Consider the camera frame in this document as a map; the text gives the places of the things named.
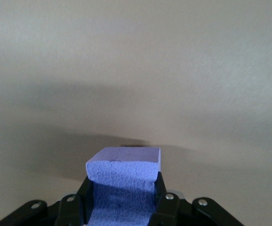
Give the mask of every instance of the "textured blue surface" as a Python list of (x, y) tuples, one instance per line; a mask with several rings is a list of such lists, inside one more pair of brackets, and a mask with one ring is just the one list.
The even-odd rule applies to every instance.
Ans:
[(90, 161), (149, 161), (159, 162), (159, 147), (106, 147)]
[(90, 226), (146, 226), (155, 211), (154, 182), (160, 170), (160, 150), (150, 150), (154, 161), (140, 161), (134, 148), (118, 148), (117, 154), (132, 155), (121, 161), (106, 160), (106, 154), (98, 154), (86, 164), (87, 175), (94, 181), (95, 208)]

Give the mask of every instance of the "white wall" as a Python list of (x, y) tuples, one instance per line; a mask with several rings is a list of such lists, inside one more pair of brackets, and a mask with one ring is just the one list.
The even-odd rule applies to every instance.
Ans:
[(272, 225), (272, 1), (0, 1), (0, 219), (113, 145)]

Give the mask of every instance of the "pebble texture pattern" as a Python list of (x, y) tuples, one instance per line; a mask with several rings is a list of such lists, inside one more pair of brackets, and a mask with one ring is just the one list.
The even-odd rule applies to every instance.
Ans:
[(86, 163), (94, 181), (89, 226), (146, 226), (155, 211), (154, 182), (160, 148), (105, 148)]

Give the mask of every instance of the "metal screw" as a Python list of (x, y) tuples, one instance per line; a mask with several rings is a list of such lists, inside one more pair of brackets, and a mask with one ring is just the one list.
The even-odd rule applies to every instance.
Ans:
[(171, 194), (171, 193), (167, 193), (167, 194), (165, 195), (165, 197), (166, 197), (166, 199), (168, 199), (168, 200), (173, 200), (173, 199), (174, 199), (174, 195)]
[(41, 202), (35, 203), (31, 206), (32, 209), (36, 209), (41, 205)]
[(75, 196), (71, 196), (71, 197), (67, 198), (67, 202), (71, 202), (71, 201), (73, 201), (73, 200), (74, 200), (74, 198), (75, 198)]
[(199, 203), (201, 206), (207, 206), (207, 205), (208, 205), (208, 202), (207, 202), (205, 199), (199, 199), (198, 203)]

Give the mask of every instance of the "foam block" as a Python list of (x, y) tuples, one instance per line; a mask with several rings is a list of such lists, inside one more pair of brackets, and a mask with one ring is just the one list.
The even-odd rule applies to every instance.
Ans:
[(154, 206), (160, 171), (158, 147), (108, 147), (86, 163), (94, 181), (90, 226), (146, 226)]

